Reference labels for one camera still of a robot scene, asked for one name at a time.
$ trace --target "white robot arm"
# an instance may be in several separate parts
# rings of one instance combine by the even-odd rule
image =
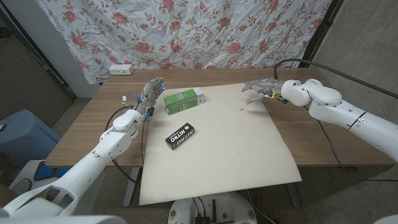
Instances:
[[[269,97],[305,106],[312,99],[308,112],[313,118],[349,130],[398,163],[398,125],[355,107],[343,100],[340,92],[320,81],[309,79],[301,84],[298,80],[265,78],[245,83],[242,91],[251,89],[257,94],[246,104]]]
[[[0,217],[59,217],[73,215],[78,202],[88,187],[99,176],[107,163],[124,153],[145,120],[148,109],[165,90],[163,78],[148,82],[132,110],[113,121],[113,126],[100,137],[97,146],[74,165],[64,176],[51,184],[28,191],[8,203]]]

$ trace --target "cardboard box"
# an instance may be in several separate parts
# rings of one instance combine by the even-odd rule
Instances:
[[[164,98],[166,103],[166,111],[170,114],[175,114],[180,111],[192,108],[203,104],[203,92],[199,87],[183,91]]]
[[[195,132],[195,128],[191,124],[184,124],[176,132],[170,135],[166,139],[167,145],[169,145],[173,150],[183,143],[187,138],[189,138]]]

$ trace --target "floral curtain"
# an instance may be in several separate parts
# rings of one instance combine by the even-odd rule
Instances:
[[[89,83],[104,82],[115,63],[135,69],[264,68],[301,58],[331,2],[36,1]]]

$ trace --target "electrical outlet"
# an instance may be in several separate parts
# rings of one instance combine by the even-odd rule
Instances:
[[[131,75],[134,67],[131,64],[127,65],[112,65],[109,68],[111,75]]]

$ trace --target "green box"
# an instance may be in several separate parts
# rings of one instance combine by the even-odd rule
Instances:
[[[203,92],[199,87],[183,91],[164,98],[166,103],[166,111],[175,114],[180,111],[203,104]]]

